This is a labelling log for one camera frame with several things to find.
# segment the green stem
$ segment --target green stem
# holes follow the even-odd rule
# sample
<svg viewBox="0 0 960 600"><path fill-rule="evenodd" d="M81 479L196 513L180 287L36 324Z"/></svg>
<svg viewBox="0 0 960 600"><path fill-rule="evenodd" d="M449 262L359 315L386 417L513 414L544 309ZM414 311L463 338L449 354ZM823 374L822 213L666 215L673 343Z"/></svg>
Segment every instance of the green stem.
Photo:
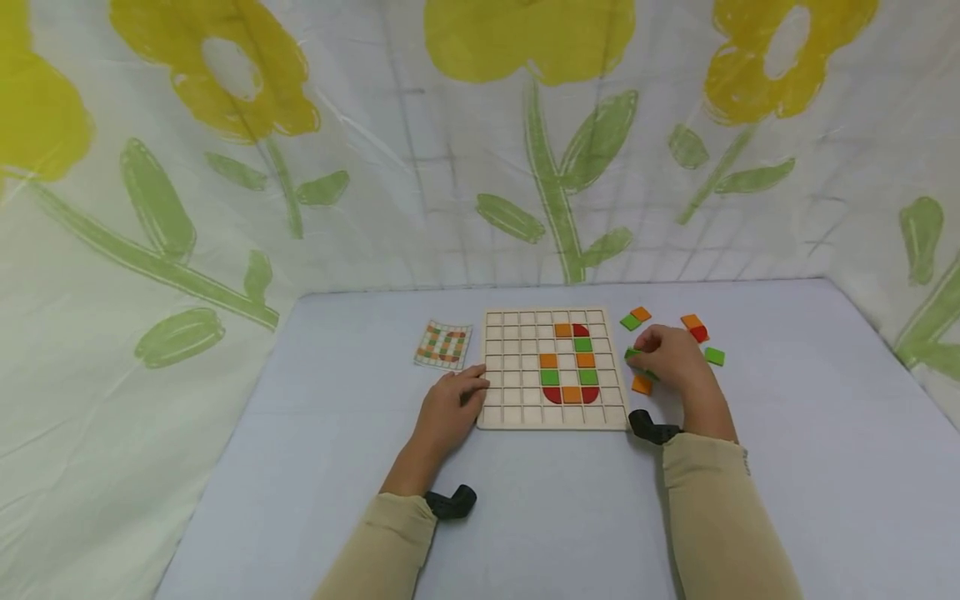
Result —
<svg viewBox="0 0 960 600"><path fill-rule="evenodd" d="M740 157L740 153L743 152L743 149L746 148L747 144L750 142L751 138L754 137L756 133L756 123L752 123L745 127L740 135L736 137L733 141L733 144L727 148L727 151L720 156L720 162L717 163L716 168L713 169L713 172L710 173L707 180L704 181L704 184L700 186L697 192L693 195L693 198L690 199L690 204L686 206L684 213L677 218L677 223L679 225L686 225L690 217L693 216L693 213L700 208L700 205L709 198L710 194L713 193L713 188L717 186L717 183L720 182L727 171L733 167L733 164Z"/></svg>
<svg viewBox="0 0 960 600"><path fill-rule="evenodd" d="M287 220L290 223L290 232L295 240L303 239L303 219L300 216L300 205L297 203L297 196L294 192L294 183L290 179L290 171L287 169L287 163L276 146L273 138L268 136L265 140L267 152L274 162L276 176L280 178L280 186L283 188L283 198L287 202Z"/></svg>
<svg viewBox="0 0 960 600"><path fill-rule="evenodd" d="M926 301L914 311L910 320L894 343L894 353L909 369L918 362L919 351L933 344L960 319L960 252L947 271L940 277L937 287Z"/></svg>
<svg viewBox="0 0 960 600"><path fill-rule="evenodd" d="M524 95L526 118L524 119L527 160L533 170L534 181L540 192L540 201L546 213L550 232L560 254L560 263L564 269L566 283L580 283L587 278L587 271L581 263L580 236L570 211L570 201L561 185L557 171L557 162L550 149L543 111L540 107L540 87L537 81L530 80Z"/></svg>
<svg viewBox="0 0 960 600"><path fill-rule="evenodd" d="M40 207L52 219L69 229L97 253L118 265L189 294L206 300L271 331L279 323L279 314L269 306L254 302L243 294L210 277L167 260L133 240L117 235L95 219L73 208L49 189L32 182L39 196Z"/></svg>

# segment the beige sleeve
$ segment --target beige sleeve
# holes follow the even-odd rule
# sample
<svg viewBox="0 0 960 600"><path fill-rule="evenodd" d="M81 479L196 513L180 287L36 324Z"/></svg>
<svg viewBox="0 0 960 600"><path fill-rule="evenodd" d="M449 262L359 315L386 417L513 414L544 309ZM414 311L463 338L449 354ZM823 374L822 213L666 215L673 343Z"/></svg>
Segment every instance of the beige sleeve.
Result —
<svg viewBox="0 0 960 600"><path fill-rule="evenodd" d="M313 600L410 600L436 525L423 498L378 495Z"/></svg>
<svg viewBox="0 0 960 600"><path fill-rule="evenodd" d="M686 600L799 600L800 584L737 444L690 433L663 447Z"/></svg>

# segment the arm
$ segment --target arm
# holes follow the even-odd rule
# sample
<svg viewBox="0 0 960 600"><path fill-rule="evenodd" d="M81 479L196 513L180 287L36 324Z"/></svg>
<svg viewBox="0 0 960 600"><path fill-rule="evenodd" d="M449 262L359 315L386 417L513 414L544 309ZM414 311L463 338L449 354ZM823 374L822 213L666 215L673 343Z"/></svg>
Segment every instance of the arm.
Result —
<svg viewBox="0 0 960 600"><path fill-rule="evenodd" d="M313 600L409 600L437 518L423 495L483 408L486 367L447 373L430 388L410 441L367 507Z"/></svg>
<svg viewBox="0 0 960 600"><path fill-rule="evenodd" d="M675 387L684 429L663 447L673 554L687 600L801 600L737 443L730 407L692 336L653 325L631 365Z"/></svg>

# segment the white table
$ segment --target white table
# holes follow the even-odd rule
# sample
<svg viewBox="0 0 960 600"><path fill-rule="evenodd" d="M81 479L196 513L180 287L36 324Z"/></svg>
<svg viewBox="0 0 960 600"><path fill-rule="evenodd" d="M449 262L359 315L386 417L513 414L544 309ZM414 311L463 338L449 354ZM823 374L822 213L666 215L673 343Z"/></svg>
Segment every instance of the white table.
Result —
<svg viewBox="0 0 960 600"><path fill-rule="evenodd" d="M412 363L428 319L600 304L615 321L641 303L660 323L696 312L727 352L718 376L807 598L955 596L960 436L840 292L803 280L304 298L157 598L310 596L441 374ZM612 331L622 354L634 335ZM678 421L664 394L631 396ZM439 526L417 597L677 596L659 470L624 433L475 431L435 489L479 500Z"/></svg>

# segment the yellow flower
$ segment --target yellow flower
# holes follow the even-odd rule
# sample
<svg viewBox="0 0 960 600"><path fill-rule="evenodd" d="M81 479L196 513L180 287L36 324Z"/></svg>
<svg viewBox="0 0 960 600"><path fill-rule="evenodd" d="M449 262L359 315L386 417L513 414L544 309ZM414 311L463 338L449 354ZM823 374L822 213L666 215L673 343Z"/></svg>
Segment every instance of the yellow flower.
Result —
<svg viewBox="0 0 960 600"><path fill-rule="evenodd" d="M874 18L878 0L715 0L713 26L729 39L710 62L704 91L725 125L756 123L771 113L800 114L820 91L827 60ZM767 50L794 7L809 11L809 33L796 62L777 79L764 73Z"/></svg>
<svg viewBox="0 0 960 600"><path fill-rule="evenodd" d="M193 116L232 142L253 144L276 130L315 132L320 114L303 95L307 62L297 43L257 0L112 0L110 22L142 59L170 67ZM204 43L236 44L256 66L256 92L223 89L204 61Z"/></svg>
<svg viewBox="0 0 960 600"><path fill-rule="evenodd" d="M58 180L93 137L77 89L34 54L31 42L27 0L0 2L0 182Z"/></svg>
<svg viewBox="0 0 960 600"><path fill-rule="evenodd" d="M546 85L582 82L620 63L634 0L426 0L423 29L451 79L480 84L529 65Z"/></svg>

